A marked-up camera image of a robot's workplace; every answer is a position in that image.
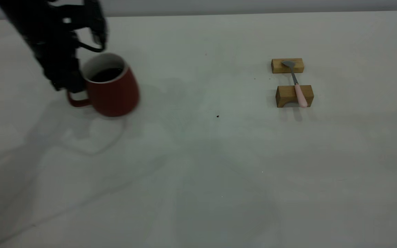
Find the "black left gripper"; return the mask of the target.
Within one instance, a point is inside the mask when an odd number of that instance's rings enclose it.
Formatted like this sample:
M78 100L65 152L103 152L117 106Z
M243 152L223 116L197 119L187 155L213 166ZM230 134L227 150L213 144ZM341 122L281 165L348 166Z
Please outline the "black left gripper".
M74 30L30 30L30 48L55 91L67 89L73 94L85 91L85 79L79 73L76 58L78 41Z

